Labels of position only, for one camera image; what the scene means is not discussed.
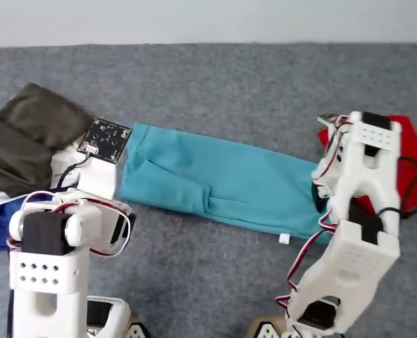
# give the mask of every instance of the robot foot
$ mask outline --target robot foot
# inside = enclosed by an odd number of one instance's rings
[[[285,318],[283,315],[274,317],[260,317],[249,326],[247,338],[281,338],[285,332]]]
[[[125,338],[150,338],[146,327],[136,315],[131,315]]]

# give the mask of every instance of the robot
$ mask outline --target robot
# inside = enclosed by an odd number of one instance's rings
[[[320,231],[303,246],[288,273],[291,293],[276,299],[285,322],[261,321],[249,337],[343,334],[366,310],[400,255],[400,124],[358,111],[324,122],[330,142],[312,177],[313,199],[323,213]],[[85,147],[92,154],[101,149],[94,142]],[[87,295],[89,253],[120,254],[134,216],[128,205],[113,201],[116,162],[95,156],[85,161],[85,178],[77,189],[53,194],[50,202],[30,203],[33,193],[11,218],[13,338],[148,337],[123,300]],[[99,181],[105,184],[91,184]],[[353,197],[363,195],[370,197],[377,215],[365,214],[354,203]],[[296,284],[294,272],[323,234],[332,236],[328,247]]]
[[[319,338],[343,334],[373,300],[379,281],[400,255],[397,162],[401,125],[385,116],[354,111],[319,119],[329,144],[312,174],[320,231],[290,268],[291,293],[276,298],[283,318],[259,320],[249,337]],[[353,197],[369,196],[376,215]],[[298,284],[292,276],[322,234],[332,238]]]
[[[69,168],[82,167],[77,189],[33,192],[13,214],[7,239],[8,337],[148,337],[124,300],[88,296],[90,253],[106,258],[121,254],[135,222],[130,206],[113,200],[116,162],[130,131],[95,120],[81,143],[85,159]],[[38,194],[53,199],[30,202]]]

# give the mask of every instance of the teal pants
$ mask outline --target teal pants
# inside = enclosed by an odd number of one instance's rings
[[[271,234],[308,238],[318,230],[315,163],[139,123],[127,149],[121,194],[128,201]]]

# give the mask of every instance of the white wall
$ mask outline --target white wall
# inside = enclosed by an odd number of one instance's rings
[[[417,42],[417,0],[0,0],[0,46]]]

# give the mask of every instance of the clothing label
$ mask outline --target clothing label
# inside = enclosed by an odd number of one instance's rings
[[[280,234],[279,235],[279,243],[289,244],[290,243],[290,234]]]

